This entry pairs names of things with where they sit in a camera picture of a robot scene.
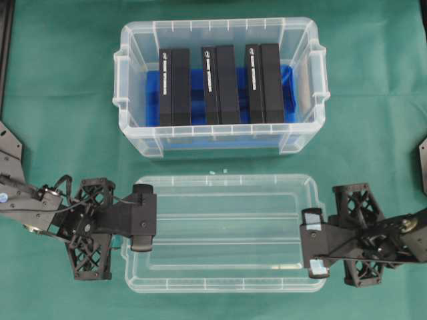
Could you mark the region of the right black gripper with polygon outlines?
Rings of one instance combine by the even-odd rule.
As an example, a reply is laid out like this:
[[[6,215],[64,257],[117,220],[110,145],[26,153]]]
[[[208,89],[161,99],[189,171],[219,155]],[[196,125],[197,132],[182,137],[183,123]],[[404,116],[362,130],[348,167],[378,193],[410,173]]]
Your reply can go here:
[[[319,207],[302,210],[300,237],[304,267],[311,279],[330,276],[336,259],[344,262],[344,283],[367,287],[382,282],[385,269],[395,269],[417,258],[401,240],[413,231],[413,214],[386,218],[367,183],[332,187],[337,215],[324,216]],[[344,244],[344,234],[355,235]]]

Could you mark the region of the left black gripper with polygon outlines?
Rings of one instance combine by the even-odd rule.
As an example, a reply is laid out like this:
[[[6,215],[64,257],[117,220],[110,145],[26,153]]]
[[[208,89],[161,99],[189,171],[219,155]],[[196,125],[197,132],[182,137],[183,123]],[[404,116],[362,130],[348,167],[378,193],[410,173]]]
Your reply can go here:
[[[65,244],[74,279],[111,279],[111,233],[96,230],[156,230],[157,195],[148,184],[135,184],[125,198],[115,197],[115,184],[101,178],[84,179],[75,195],[72,178],[62,177],[53,187],[66,200],[60,205],[46,235]],[[136,231],[131,250],[153,250],[153,231]]]

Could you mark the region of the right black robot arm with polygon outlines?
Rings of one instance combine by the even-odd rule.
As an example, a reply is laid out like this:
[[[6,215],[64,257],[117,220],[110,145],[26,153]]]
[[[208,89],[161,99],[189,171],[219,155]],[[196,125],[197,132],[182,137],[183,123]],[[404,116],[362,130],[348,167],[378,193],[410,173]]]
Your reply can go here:
[[[353,287],[381,283],[385,269],[426,262],[426,210],[384,216],[369,184],[333,187],[337,213],[321,208],[302,211],[300,238],[304,268],[312,279],[325,279],[330,267],[344,264],[344,282]]]

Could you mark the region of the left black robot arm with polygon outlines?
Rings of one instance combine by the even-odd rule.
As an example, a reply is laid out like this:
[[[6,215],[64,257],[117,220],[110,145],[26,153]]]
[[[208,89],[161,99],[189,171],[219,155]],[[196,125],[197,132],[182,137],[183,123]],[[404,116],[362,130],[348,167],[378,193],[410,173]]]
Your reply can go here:
[[[120,199],[105,177],[84,179],[72,194],[69,175],[53,186],[25,180],[21,142],[1,126],[1,215],[26,230],[64,243],[76,280],[110,280],[112,238],[128,238],[131,250],[150,252],[157,233],[157,196],[152,185],[136,183]]]

